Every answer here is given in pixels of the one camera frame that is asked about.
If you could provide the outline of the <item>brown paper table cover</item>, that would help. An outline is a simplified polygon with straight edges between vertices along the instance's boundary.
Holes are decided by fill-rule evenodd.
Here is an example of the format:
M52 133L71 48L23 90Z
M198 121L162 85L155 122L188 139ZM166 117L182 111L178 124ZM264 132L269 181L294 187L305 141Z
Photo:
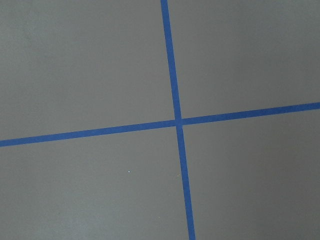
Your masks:
M3 0L3 240L317 240L317 0Z

